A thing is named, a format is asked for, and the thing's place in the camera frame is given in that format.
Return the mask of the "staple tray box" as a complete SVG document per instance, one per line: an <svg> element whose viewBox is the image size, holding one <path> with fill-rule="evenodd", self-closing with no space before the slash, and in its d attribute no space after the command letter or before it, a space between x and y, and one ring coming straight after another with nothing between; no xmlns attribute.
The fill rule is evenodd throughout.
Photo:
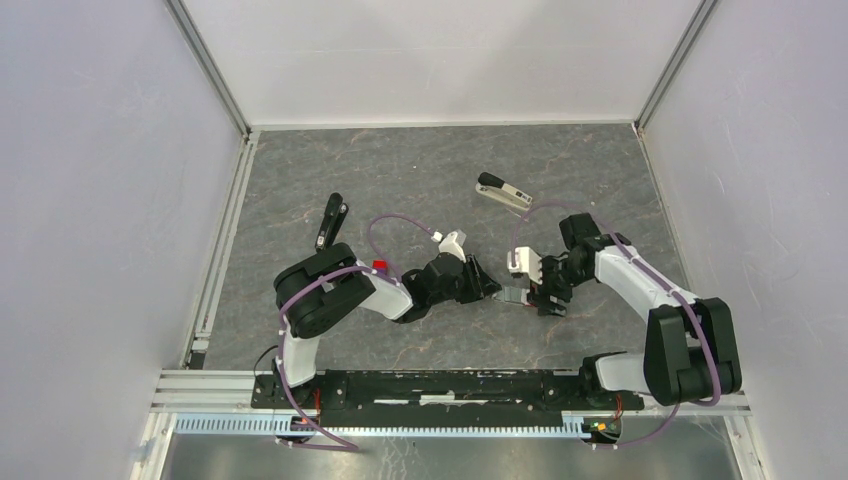
<svg viewBox="0 0 848 480"><path fill-rule="evenodd" d="M493 299L503 303L527 306L530 304L527 299L528 293L529 290L526 288L504 286L500 291L493 295Z"/></svg>

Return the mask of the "red white staple box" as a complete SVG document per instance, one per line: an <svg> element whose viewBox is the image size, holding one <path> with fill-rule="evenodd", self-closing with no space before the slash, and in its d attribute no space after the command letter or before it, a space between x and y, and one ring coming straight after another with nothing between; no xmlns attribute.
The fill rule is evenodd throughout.
<svg viewBox="0 0 848 480"><path fill-rule="evenodd" d="M532 308L539 308L538 295L533 290L528 290L525 294L525 304Z"/></svg>

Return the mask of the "black stapler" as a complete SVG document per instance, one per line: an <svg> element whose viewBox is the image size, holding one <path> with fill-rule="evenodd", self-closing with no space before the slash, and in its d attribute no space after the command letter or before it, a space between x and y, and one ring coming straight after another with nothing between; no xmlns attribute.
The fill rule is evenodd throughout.
<svg viewBox="0 0 848 480"><path fill-rule="evenodd" d="M314 242L316 252L326 250L335 243L348 212L349 206L344 201L343 196L338 192L333 192L328 197L319 231Z"/></svg>

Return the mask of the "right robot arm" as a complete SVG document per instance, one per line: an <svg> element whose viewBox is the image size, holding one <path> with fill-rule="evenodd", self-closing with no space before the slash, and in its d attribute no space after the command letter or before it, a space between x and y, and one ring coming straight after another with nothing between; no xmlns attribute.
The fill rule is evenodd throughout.
<svg viewBox="0 0 848 480"><path fill-rule="evenodd" d="M742 372L729 305L700 297L653 268L623 235L604 233L589 213L559 223L565 250L541 256L512 246L508 268L526 276L527 301L560 314L574 290L588 282L612 289L644 321L640 353L601 353L584 359L577 382L580 400L602 408L619 391L646 394L663 406L714 405L742 387Z"/></svg>

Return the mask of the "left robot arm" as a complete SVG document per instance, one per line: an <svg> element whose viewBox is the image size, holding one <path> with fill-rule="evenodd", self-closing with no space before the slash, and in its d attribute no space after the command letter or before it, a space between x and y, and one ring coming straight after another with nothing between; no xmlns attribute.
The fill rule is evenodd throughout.
<svg viewBox="0 0 848 480"><path fill-rule="evenodd" d="M502 286L470 254L442 251L424 268L394 278L340 243L280 272L273 289L280 320L275 392L297 408L313 397L321 336L354 310L408 324L425 318L436 305L481 301Z"/></svg>

